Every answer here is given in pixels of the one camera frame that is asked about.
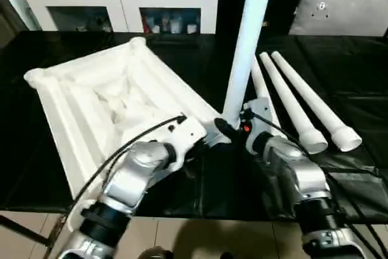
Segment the black table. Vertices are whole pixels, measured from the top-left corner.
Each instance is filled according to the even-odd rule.
[[[21,33],[0,55],[3,171],[0,209],[64,213],[72,198],[37,93],[23,80],[50,67],[118,44],[131,33]],[[234,40],[216,36],[148,36],[149,47],[216,110],[222,111]],[[340,153],[331,144],[315,156],[347,189],[371,223],[388,221],[388,42],[377,38],[263,36],[257,52],[279,50],[330,107],[362,136]],[[282,126],[295,133],[270,82]],[[246,99],[254,98],[250,82]],[[330,136],[301,101],[327,140]],[[265,201],[252,162],[231,145],[218,145],[150,189],[138,215],[153,217],[291,220],[288,205]],[[341,205],[357,220],[345,200]]]

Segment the white pillow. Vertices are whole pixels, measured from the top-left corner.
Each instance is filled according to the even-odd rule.
[[[300,0],[290,35],[383,36],[388,0]]]

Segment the white robotic arm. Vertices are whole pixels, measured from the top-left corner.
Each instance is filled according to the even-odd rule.
[[[171,134],[164,141],[138,142],[129,149],[97,202],[82,211],[85,220],[72,233],[59,259],[113,258],[147,189],[179,170],[186,153],[206,136],[205,128],[194,118],[169,129]]]

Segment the black cable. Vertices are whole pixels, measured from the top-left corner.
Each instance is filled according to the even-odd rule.
[[[311,161],[313,161],[310,153],[306,150],[306,148],[293,136],[291,135],[290,133],[288,133],[286,130],[280,128],[279,126],[277,126],[276,124],[274,124],[273,122],[267,120],[266,118],[264,118],[263,116],[255,113],[255,112],[252,112],[252,115],[255,117],[255,118],[258,118],[260,119],[262,122],[272,126],[273,128],[275,128],[276,130],[279,130],[281,133],[285,134],[286,137],[288,137],[289,140],[293,141],[296,145],[298,145],[298,147],[300,147],[302,149],[302,151],[309,157],[309,159]],[[362,218],[364,221],[367,221],[365,215],[363,214],[363,212],[361,211],[361,209],[358,207],[358,205],[356,204],[356,202],[353,201],[353,199],[350,197],[350,195],[347,193],[347,191],[345,190],[345,188],[333,177],[331,176],[330,173],[326,172],[325,170],[323,170],[323,172],[325,173],[325,176],[328,177],[328,179],[330,181],[332,181],[333,183],[336,184],[336,186],[338,188],[341,189],[342,193],[344,194],[344,197],[345,199],[352,205],[352,207],[354,208],[354,210],[357,212],[357,214],[360,216],[360,218]],[[383,241],[381,240],[380,236],[376,233],[376,231],[374,230],[374,228],[370,225],[370,224],[365,224],[369,230],[369,232],[372,234],[372,236],[374,237],[374,239],[376,240],[377,244],[379,245],[383,255],[385,258],[388,258],[388,251],[383,243]],[[365,242],[367,241],[365,239],[365,237],[363,237],[363,235],[361,233],[358,232],[358,234],[356,234],[356,236],[362,241],[362,242]],[[377,259],[380,259],[381,256],[378,254],[378,252],[372,247],[372,245],[369,244],[369,247],[366,246],[368,249],[369,247],[373,249],[373,251],[371,249],[369,249],[373,255],[376,257],[376,254],[378,255],[378,257],[376,257]]]
[[[280,126],[277,126],[276,124],[274,124],[273,122],[267,120],[266,118],[262,117],[261,115],[258,115],[257,113],[255,112],[252,112],[252,115],[257,118],[257,119],[260,119],[262,122],[270,125],[271,127],[273,127],[274,129],[278,130],[279,132],[281,132],[283,135],[285,135],[286,137],[288,137],[288,139],[290,141],[293,141],[295,144],[298,144],[299,141],[291,134],[289,134],[287,131],[285,131],[284,129],[282,129]]]
[[[331,174],[329,173],[326,173],[326,177],[328,177],[328,179],[335,184],[335,186],[337,188],[340,189],[340,191],[345,194],[346,193],[346,190],[344,188],[344,186],[342,186]],[[352,205],[352,207],[354,208],[354,210],[356,211],[356,213],[364,220],[366,220],[366,217],[365,215],[363,214],[363,212],[361,211],[361,209],[358,207],[358,205],[356,204],[356,202],[353,200],[353,198],[351,196],[347,196],[347,200],[348,202]],[[372,236],[374,237],[374,239],[376,240],[377,244],[379,245],[383,255],[385,258],[388,258],[388,251],[383,243],[383,241],[381,240],[380,236],[376,233],[376,230],[370,225],[370,224],[365,224],[366,227],[368,228],[369,232],[372,234]]]
[[[383,259],[381,257],[381,255],[376,251],[376,249],[368,242],[367,239],[365,239],[365,237],[361,234],[361,232],[353,224],[348,223],[347,226],[349,227],[350,230],[352,230],[352,232],[357,236],[357,238],[359,238],[360,241],[363,242],[365,247],[368,248],[370,253],[372,253],[372,255],[376,259]]]
[[[81,199],[81,197],[83,196],[83,194],[85,193],[85,191],[89,188],[89,186],[91,185],[91,183],[96,179],[96,177],[101,173],[102,170],[104,170],[105,167],[107,167],[109,165],[109,163],[117,156],[120,156],[122,155],[123,153],[125,153],[125,151],[127,150],[128,146],[130,146],[131,144],[133,144],[134,142],[136,142],[137,140],[141,139],[142,137],[144,137],[145,135],[149,134],[150,132],[162,127],[162,126],[165,126],[166,124],[169,124],[169,123],[172,123],[173,121],[177,121],[177,122],[180,122],[180,121],[184,121],[186,119],[186,117],[184,115],[179,115],[179,116],[176,116],[174,118],[169,118],[151,128],[149,128],[148,130],[145,130],[143,131],[143,133],[140,133],[139,135],[135,136],[133,139],[131,139],[130,141],[126,142],[124,145],[122,145],[118,150],[116,150],[113,154],[111,154],[109,156],[109,158],[107,158],[99,167],[98,169],[96,170],[96,172],[92,175],[92,177],[89,178],[89,180],[83,185],[83,187],[81,188],[81,190],[78,192],[77,196],[75,197],[75,199],[73,200],[73,203],[72,205],[70,206],[67,214],[66,214],[66,217],[65,217],[65,220],[63,221],[63,224],[62,226],[59,228],[59,230],[57,231],[56,235],[54,236],[54,238],[52,238],[52,242],[53,244],[51,246],[49,246],[47,248],[47,251],[44,255],[44,258],[48,258],[51,251],[52,251],[52,248],[55,244],[55,242],[57,241],[58,237],[59,237],[59,234],[61,233],[62,229],[63,229],[63,226],[65,225],[66,221],[67,221],[67,218],[69,217],[69,214],[72,212],[72,210],[74,209],[74,207],[77,205],[78,201]]]
[[[123,150],[119,155],[116,156],[116,158],[113,160],[113,162],[111,163],[110,167],[109,167],[109,170],[107,171],[107,174],[105,176],[105,179],[104,179],[104,182],[102,183],[102,186],[105,186],[109,180],[109,177],[110,177],[110,174],[112,173],[112,170],[113,168],[115,167],[115,165],[117,164],[117,162],[119,161],[119,159],[129,151],[129,149],[125,149]]]

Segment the white cabinet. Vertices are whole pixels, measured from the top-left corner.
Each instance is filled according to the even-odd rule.
[[[130,32],[152,31],[149,22],[161,32],[172,31],[175,21],[178,33],[187,33],[190,25],[201,33],[215,33],[218,0],[121,0],[121,3]]]
[[[127,32],[120,0],[27,0],[43,30]]]
[[[43,30],[215,33],[218,0],[27,0]]]

